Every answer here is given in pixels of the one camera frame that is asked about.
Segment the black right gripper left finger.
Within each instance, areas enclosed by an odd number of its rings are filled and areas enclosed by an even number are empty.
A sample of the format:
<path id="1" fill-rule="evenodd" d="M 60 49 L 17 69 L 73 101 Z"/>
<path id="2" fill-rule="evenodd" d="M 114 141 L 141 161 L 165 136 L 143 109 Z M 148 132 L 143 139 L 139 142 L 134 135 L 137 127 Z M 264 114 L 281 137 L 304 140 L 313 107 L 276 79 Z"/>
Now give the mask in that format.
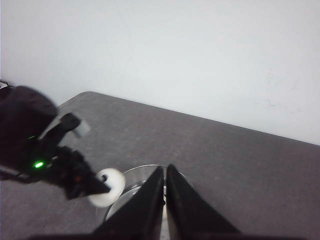
<path id="1" fill-rule="evenodd" d="M 96 237 L 159 237 L 164 206 L 164 171 L 157 167 L 138 192 L 94 232 Z"/>

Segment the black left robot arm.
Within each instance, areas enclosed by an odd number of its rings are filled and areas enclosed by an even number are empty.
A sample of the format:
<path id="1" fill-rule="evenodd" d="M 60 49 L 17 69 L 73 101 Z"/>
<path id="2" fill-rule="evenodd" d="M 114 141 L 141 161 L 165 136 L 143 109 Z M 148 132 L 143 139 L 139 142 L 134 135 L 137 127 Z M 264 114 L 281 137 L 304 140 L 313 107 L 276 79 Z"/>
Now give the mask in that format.
<path id="1" fill-rule="evenodd" d="M 109 193 L 83 155 L 60 142 L 69 132 L 82 138 L 89 125 L 70 112 L 52 129 L 55 104 L 40 92 L 17 86 L 0 100 L 0 178 L 23 184 L 46 182 L 64 190 L 71 200 Z"/>

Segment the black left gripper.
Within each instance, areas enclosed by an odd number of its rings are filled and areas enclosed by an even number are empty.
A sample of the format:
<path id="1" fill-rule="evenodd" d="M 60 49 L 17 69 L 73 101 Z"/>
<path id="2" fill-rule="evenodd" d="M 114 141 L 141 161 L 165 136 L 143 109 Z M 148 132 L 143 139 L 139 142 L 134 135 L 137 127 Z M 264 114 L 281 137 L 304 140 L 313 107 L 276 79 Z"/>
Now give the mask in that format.
<path id="1" fill-rule="evenodd" d="M 67 133 L 78 129 L 82 121 L 69 112 L 59 123 L 35 141 L 35 147 L 24 165 L 31 182 L 44 181 L 61 187 L 68 200 L 110 192 L 110 187 L 92 175 L 84 156 L 67 146 L 60 146 Z"/>

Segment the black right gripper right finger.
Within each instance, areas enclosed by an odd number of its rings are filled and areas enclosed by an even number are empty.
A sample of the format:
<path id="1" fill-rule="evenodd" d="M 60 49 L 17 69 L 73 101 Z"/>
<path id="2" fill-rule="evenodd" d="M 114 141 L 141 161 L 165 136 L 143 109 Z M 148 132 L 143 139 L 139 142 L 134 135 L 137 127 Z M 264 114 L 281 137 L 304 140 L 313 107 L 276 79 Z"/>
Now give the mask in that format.
<path id="1" fill-rule="evenodd" d="M 166 170 L 166 208 L 170 235 L 240 233 L 197 193 L 173 164 Z"/>

